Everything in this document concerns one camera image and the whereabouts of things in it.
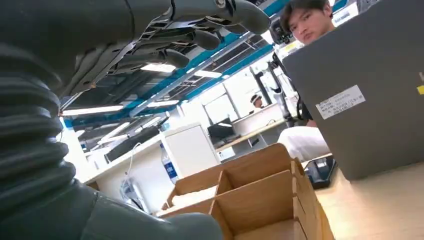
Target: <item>black hair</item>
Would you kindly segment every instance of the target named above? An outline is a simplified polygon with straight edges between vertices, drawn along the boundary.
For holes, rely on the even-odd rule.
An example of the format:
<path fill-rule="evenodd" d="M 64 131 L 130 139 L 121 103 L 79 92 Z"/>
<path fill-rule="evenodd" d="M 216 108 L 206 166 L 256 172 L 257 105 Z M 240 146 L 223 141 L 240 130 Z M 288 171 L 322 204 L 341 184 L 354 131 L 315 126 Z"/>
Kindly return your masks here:
<path fill-rule="evenodd" d="M 285 5 L 284 9 L 282 10 L 281 17 L 279 18 L 282 29 L 287 33 L 292 33 L 290 30 L 289 20 L 294 10 L 324 10 L 324 7 L 328 2 L 328 0 L 290 0 Z"/>
<path fill-rule="evenodd" d="M 261 98 L 262 98 L 262 96 L 261 96 L 261 95 L 254 94 L 254 95 L 250 98 L 250 103 L 255 104 L 255 101 L 256 101 L 256 100 L 258 100 L 258 99 L 261 99 Z"/>

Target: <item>black phone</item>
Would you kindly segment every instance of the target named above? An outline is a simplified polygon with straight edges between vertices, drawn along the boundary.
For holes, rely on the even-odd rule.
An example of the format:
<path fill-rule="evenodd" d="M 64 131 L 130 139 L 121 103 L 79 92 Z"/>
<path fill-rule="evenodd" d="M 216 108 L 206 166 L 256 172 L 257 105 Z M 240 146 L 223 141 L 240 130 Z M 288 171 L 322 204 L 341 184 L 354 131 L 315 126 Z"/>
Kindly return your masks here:
<path fill-rule="evenodd" d="M 335 167 L 336 160 L 330 155 L 308 162 L 304 171 L 313 189 L 322 189 L 330 186 Z"/>

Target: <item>yellow sticker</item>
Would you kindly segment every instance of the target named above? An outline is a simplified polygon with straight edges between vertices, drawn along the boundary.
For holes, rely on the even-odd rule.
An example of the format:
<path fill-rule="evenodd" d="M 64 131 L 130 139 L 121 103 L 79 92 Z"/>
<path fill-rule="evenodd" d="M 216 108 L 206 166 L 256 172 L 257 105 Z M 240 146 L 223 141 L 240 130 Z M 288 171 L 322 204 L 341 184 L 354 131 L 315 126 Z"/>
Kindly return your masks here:
<path fill-rule="evenodd" d="M 424 85 L 417 87 L 416 89 L 418 89 L 418 92 L 420 95 L 424 95 Z"/>

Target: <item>wooden desk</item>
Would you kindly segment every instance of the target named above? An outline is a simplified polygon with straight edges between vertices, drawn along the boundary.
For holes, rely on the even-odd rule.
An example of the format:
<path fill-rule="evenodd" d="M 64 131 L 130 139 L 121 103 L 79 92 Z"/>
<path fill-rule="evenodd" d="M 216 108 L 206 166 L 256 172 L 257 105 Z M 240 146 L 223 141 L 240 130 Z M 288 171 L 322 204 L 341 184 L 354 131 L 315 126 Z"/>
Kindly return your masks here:
<path fill-rule="evenodd" d="M 424 239 L 424 163 L 315 191 L 336 240 Z"/>
<path fill-rule="evenodd" d="M 221 146 L 221 147 L 215 149 L 215 151 L 217 153 L 219 153 L 219 152 L 221 152 L 221 151 L 223 151 L 223 150 L 225 150 L 227 148 L 230 148 L 230 147 L 232 147 L 232 146 L 234 146 L 234 145 L 236 145 L 238 143 L 241 143 L 243 141 L 246 141 L 246 140 L 250 139 L 251 137 L 254 137 L 254 136 L 256 136 L 258 134 L 261 134 L 261 133 L 263 133 L 263 132 L 265 132 L 267 130 L 270 130 L 272 128 L 275 128 L 276 126 L 278 126 L 280 124 L 283 124 L 284 122 L 285 122 L 284 119 L 277 120 L 276 122 L 273 122 L 273 123 L 271 123 L 269 125 L 266 125 L 264 127 L 261 127 L 261 128 L 255 130 L 255 131 L 252 131 L 251 133 L 249 133 L 247 135 L 241 136 L 241 137 L 237 138 L 236 140 L 234 140 L 234 141 L 232 141 L 232 142 L 230 142 L 228 144 L 225 144 L 224 146 Z"/>

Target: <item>laptop sticker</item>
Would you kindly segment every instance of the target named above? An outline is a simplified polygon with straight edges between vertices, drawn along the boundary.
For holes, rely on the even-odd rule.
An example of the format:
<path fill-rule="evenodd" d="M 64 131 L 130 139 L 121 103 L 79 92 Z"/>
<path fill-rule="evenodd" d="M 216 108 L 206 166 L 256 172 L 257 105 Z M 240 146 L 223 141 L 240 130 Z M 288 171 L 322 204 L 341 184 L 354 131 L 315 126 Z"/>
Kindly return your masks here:
<path fill-rule="evenodd" d="M 365 102 L 365 97 L 358 85 L 355 85 L 315 106 L 325 120 L 363 102 Z"/>
<path fill-rule="evenodd" d="M 418 93 L 420 95 L 424 95 L 424 85 L 417 87 L 416 89 L 418 89 Z"/>

